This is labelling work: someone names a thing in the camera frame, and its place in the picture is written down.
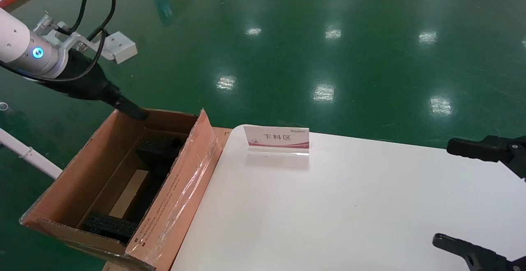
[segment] white table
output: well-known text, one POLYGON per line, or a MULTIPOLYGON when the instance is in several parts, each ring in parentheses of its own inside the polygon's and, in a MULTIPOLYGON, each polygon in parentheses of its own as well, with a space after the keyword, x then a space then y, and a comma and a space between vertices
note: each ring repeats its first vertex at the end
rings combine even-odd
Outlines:
POLYGON ((247 151, 235 128, 173 271, 467 271, 441 232, 526 254, 526 184, 445 150, 311 134, 308 158, 247 151))

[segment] cardboard box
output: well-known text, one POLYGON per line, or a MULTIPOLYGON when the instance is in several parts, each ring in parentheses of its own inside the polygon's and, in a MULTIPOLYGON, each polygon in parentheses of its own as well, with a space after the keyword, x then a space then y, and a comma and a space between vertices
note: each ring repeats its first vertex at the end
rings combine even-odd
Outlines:
POLYGON ((204 111, 149 110, 146 121, 113 112, 58 179, 21 217, 21 224, 130 270, 170 269, 222 152, 204 111), (186 139, 150 209, 127 245, 85 231, 92 212, 108 214, 137 169, 145 140, 186 139))

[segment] white pipe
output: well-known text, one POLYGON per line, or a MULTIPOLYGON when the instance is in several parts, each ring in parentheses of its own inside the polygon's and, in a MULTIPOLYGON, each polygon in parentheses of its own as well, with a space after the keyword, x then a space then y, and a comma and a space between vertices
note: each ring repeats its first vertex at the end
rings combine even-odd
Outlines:
POLYGON ((43 173, 51 176, 53 179, 56 179, 62 172, 62 169, 58 166, 46 159, 43 155, 40 155, 40 153, 35 151, 32 147, 28 147, 21 143, 2 128, 0 128, 0 145, 6 146, 8 149, 15 152, 19 158, 26 160, 43 173))

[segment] clear packing tape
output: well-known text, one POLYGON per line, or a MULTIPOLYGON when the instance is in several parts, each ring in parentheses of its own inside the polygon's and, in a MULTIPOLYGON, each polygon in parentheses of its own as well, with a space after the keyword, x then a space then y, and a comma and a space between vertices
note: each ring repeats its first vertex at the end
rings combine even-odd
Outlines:
POLYGON ((126 248, 127 254, 149 265, 158 267, 165 264, 161 261, 171 259, 166 268, 169 269, 173 263, 220 157, 221 147, 208 117, 201 113, 201 119, 206 122, 199 126, 198 121, 190 132, 171 173, 126 248))

